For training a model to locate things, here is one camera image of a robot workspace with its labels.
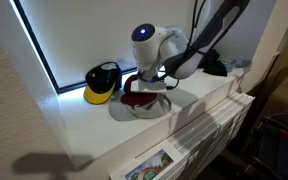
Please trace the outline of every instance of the gray cloth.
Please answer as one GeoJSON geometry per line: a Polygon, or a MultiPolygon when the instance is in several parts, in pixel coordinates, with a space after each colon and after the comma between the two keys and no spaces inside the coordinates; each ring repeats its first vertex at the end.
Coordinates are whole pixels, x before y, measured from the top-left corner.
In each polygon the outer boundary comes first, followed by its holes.
{"type": "Polygon", "coordinates": [[[117,121],[154,119],[164,116],[171,109],[172,103],[164,94],[158,94],[155,101],[143,106],[130,106],[121,103],[120,98],[115,98],[108,108],[111,116],[117,121]]]}

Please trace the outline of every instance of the white countertop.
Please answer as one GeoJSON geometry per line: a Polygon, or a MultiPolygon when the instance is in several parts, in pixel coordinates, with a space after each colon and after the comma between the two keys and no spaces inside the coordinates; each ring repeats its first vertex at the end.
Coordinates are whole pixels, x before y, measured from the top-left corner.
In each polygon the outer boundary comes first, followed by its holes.
{"type": "MultiPolygon", "coordinates": [[[[172,101],[171,112],[150,120],[116,121],[108,112],[110,100],[102,105],[89,104],[83,99],[84,88],[61,94],[58,100],[70,151],[72,154],[88,157],[89,160],[99,157],[160,121],[176,115],[184,107],[241,77],[247,71],[248,69],[240,68],[229,73],[227,77],[219,77],[198,69],[191,77],[181,80],[177,88],[166,93],[172,101]]],[[[122,88],[116,93],[123,93],[122,88]]]]}

